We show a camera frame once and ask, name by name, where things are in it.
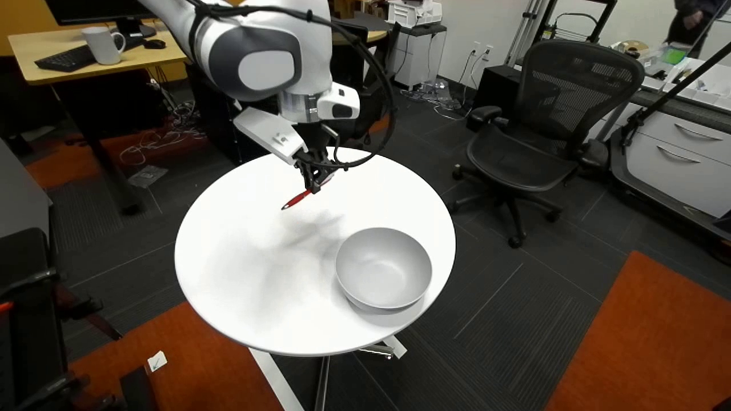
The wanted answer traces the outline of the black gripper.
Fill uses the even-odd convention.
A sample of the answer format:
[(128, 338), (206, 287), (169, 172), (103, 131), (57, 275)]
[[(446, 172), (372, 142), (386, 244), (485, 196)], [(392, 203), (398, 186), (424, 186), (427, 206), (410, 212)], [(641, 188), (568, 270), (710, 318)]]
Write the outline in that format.
[(294, 161), (300, 162), (306, 192), (314, 194), (335, 174), (329, 146), (337, 142), (337, 133), (327, 124), (300, 124), (297, 133), (303, 140), (303, 149)]

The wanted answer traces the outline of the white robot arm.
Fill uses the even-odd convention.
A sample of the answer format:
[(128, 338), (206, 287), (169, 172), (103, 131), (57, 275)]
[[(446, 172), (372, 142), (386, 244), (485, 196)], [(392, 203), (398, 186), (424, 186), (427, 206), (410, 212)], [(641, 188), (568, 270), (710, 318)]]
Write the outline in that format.
[(327, 0), (139, 0), (177, 49), (244, 109), (232, 127), (297, 166), (318, 192), (337, 169), (297, 127), (349, 121), (359, 91), (332, 77), (333, 27)]

